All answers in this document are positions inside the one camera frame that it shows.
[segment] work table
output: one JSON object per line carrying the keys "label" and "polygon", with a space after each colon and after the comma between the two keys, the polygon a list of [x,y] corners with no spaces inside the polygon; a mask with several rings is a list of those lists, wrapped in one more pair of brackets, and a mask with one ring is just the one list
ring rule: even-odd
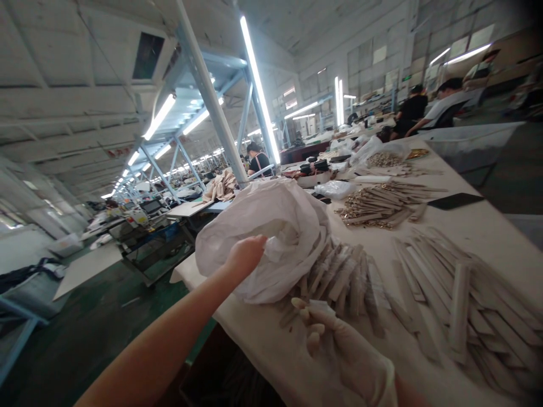
{"label": "work table", "polygon": [[[427,144],[417,137],[400,142],[410,148],[426,148]],[[414,165],[440,170],[442,175],[423,175],[398,178],[400,182],[423,184],[432,188],[446,188],[448,192],[435,192],[434,198],[465,192],[478,194],[460,175],[438,155],[430,155],[414,162]],[[331,232],[345,243],[361,244],[375,258],[388,294],[403,304],[392,261],[397,259],[392,245],[394,237],[403,238],[417,228],[423,232],[432,226],[443,232],[466,252],[473,252],[490,264],[541,313],[541,287],[543,274],[541,252],[488,201],[474,203],[451,211],[429,207],[420,224],[401,223],[393,231],[363,226],[346,227],[334,210],[343,207],[333,201],[327,206]],[[192,290],[205,277],[198,272],[195,255],[180,264],[172,275],[172,281],[183,280]],[[307,356],[304,346],[305,327],[300,320],[281,329],[279,320],[284,314],[283,300],[274,305],[247,305],[234,295],[219,307],[215,319],[243,350],[259,372],[270,382],[287,405],[324,405],[316,389],[326,388],[329,373],[318,371]],[[383,355],[389,357],[400,376],[411,383],[432,405],[516,405],[516,401],[491,390],[474,366],[464,370],[447,355],[448,344],[439,329],[434,314],[420,305],[432,339],[440,350],[442,366],[433,364],[421,353],[416,339],[410,335],[392,312],[380,309],[380,320],[386,330],[384,339],[373,336],[369,319],[347,319]],[[347,405],[359,400],[344,390]]]}

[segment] white latex glove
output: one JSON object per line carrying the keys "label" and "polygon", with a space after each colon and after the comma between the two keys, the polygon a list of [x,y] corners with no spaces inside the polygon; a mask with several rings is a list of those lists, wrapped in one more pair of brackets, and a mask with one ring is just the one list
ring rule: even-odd
{"label": "white latex glove", "polygon": [[292,304],[308,326],[307,348],[312,356],[319,352],[320,336],[325,329],[333,332],[342,383],[360,395],[368,406],[398,405],[393,363],[381,355],[356,329],[322,308],[308,305],[299,298]]}

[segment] hand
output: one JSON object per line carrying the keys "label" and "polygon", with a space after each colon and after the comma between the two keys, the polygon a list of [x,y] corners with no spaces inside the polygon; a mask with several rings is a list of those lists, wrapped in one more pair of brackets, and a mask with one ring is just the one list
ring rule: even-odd
{"label": "hand", "polygon": [[301,310],[300,316],[308,326],[307,347],[311,355],[319,351],[320,336],[325,330],[331,331],[338,349],[342,383],[360,395],[368,406],[397,404],[394,365],[388,358],[333,311],[316,309],[299,298],[293,298],[292,304]]}
{"label": "hand", "polygon": [[264,245],[268,238],[264,235],[251,236],[240,240],[230,249],[225,266],[235,270],[243,279],[247,277],[260,263],[264,254]]}

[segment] factory floor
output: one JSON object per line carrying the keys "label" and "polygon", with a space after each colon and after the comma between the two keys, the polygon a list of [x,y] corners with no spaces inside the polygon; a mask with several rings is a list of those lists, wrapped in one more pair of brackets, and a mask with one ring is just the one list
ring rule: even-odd
{"label": "factory floor", "polygon": [[[65,263],[88,251],[85,248]],[[157,263],[148,275],[158,275],[176,257]],[[170,284],[170,275],[149,289],[138,275],[117,263],[75,289],[51,324],[30,337],[0,389],[1,404],[72,406],[121,350],[188,293],[183,283]],[[215,324],[209,321],[189,362],[196,358]]]}
{"label": "factory floor", "polygon": [[[510,122],[501,115],[506,106],[506,96],[489,99],[458,125]],[[503,213],[541,215],[541,163],[543,123],[527,123],[515,131],[480,191]],[[170,284],[169,275],[147,289],[120,264],[99,274],[71,294],[50,326],[32,334],[0,389],[2,405],[71,406],[132,339],[187,293],[183,283]],[[208,323],[189,362],[214,325],[213,320]]]}

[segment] black phone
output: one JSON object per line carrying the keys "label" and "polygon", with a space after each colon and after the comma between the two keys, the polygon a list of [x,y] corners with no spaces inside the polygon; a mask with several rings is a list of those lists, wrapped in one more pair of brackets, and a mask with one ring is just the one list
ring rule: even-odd
{"label": "black phone", "polygon": [[475,202],[484,201],[484,197],[471,195],[466,193],[458,193],[445,198],[428,202],[428,206],[436,207],[437,209],[450,210],[457,207],[474,204]]}

